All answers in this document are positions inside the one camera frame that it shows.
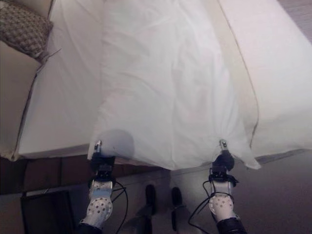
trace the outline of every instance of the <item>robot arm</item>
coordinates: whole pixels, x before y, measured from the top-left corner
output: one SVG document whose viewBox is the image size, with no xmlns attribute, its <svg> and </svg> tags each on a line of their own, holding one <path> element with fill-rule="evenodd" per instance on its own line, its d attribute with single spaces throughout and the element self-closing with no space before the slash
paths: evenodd
<svg viewBox="0 0 312 234">
<path fill-rule="evenodd" d="M 213 163 L 209 175 L 212 189 L 209 208 L 220 234 L 247 234 L 239 216 L 234 213 L 232 188 L 238 181 L 228 174 L 234 167 L 234 159 L 228 151 L 226 141 L 221 140 L 220 145 L 222 153 Z"/>
<path fill-rule="evenodd" d="M 95 144 L 91 168 L 96 173 L 89 198 L 86 217 L 79 224 L 79 234 L 101 234 L 105 221 L 111 216 L 111 195 L 115 179 L 112 178 L 115 157 L 104 157 L 100 151 L 101 141 Z"/>
</svg>

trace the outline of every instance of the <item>white pillow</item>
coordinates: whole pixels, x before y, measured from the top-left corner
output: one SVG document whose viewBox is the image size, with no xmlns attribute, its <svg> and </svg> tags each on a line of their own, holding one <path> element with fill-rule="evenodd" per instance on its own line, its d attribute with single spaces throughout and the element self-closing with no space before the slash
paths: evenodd
<svg viewBox="0 0 312 234">
<path fill-rule="evenodd" d="M 103 151 L 167 169 L 215 160 L 219 140 L 252 168 L 229 73 L 200 1 L 108 0 L 103 103 L 91 140 Z"/>
<path fill-rule="evenodd" d="M 254 155 L 312 149 L 311 43 L 276 0 L 220 3 L 258 100 Z"/>
</svg>

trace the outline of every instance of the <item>brown pillow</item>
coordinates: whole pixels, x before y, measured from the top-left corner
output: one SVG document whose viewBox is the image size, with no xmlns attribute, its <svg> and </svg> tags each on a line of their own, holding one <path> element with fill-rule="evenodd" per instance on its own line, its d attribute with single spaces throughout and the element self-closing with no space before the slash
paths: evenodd
<svg viewBox="0 0 312 234">
<path fill-rule="evenodd" d="M 0 1 L 0 39 L 9 46 L 41 61 L 52 23 L 26 6 Z"/>
</svg>

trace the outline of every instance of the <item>pillowcase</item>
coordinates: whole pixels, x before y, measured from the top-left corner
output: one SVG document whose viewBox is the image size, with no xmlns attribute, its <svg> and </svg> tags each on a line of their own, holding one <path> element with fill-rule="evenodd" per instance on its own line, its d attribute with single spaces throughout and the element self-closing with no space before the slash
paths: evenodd
<svg viewBox="0 0 312 234">
<path fill-rule="evenodd" d="M 213 162 L 225 139 L 260 168 L 201 0 L 108 0 L 101 17 L 102 104 L 88 158 L 102 140 L 105 155 L 177 170 Z"/>
<path fill-rule="evenodd" d="M 0 1 L 0 38 L 9 46 L 38 61 L 47 55 L 45 46 L 53 24 L 26 6 Z"/>
</svg>

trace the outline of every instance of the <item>wooden floor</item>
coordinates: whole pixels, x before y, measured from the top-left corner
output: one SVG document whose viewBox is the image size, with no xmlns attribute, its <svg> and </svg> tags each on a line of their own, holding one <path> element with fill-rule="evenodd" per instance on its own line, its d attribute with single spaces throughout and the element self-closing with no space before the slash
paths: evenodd
<svg viewBox="0 0 312 234">
<path fill-rule="evenodd" d="M 278 0 L 312 43 L 312 0 Z"/>
</svg>

